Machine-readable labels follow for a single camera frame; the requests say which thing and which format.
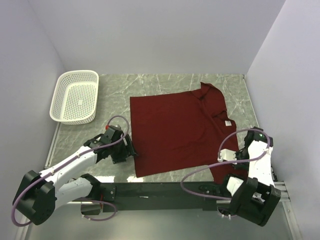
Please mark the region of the dark red t-shirt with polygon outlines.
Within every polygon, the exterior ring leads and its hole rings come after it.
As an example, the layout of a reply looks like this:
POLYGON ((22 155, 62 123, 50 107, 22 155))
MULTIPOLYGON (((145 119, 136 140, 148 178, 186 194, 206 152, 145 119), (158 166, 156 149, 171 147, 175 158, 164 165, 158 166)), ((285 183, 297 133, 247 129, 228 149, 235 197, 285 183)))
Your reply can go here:
POLYGON ((220 144, 237 128, 222 92, 203 82, 192 91, 131 97, 130 120, 139 178, 217 163, 220 144))

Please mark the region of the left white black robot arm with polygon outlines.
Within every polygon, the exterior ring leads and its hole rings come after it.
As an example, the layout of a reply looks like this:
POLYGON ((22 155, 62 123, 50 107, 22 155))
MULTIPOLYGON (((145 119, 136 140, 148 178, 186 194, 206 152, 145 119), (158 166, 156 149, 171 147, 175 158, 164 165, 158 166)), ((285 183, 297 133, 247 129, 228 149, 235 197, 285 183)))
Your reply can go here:
POLYGON ((137 155, 130 135, 119 126, 108 125, 105 132, 87 140, 75 153, 41 172, 27 172, 12 202, 12 214, 19 211, 31 223, 44 223, 59 207, 88 199, 98 209, 110 205, 115 189, 105 190, 101 182, 89 173, 75 175, 108 157, 113 164, 137 155))

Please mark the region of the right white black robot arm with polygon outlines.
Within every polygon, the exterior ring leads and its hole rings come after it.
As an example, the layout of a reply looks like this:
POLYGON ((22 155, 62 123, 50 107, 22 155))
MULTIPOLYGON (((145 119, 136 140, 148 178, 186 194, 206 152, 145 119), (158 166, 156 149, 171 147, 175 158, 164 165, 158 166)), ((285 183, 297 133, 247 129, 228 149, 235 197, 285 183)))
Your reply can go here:
POLYGON ((266 225, 281 199, 281 190, 275 187, 272 177, 273 138, 266 137, 262 131, 258 127, 251 128, 244 138, 244 147, 238 151, 226 148, 219 151, 219 162, 255 161, 231 164, 235 170, 247 170, 248 177, 228 174, 222 190, 230 194, 231 202, 217 208, 222 218, 241 217, 261 227, 266 225))

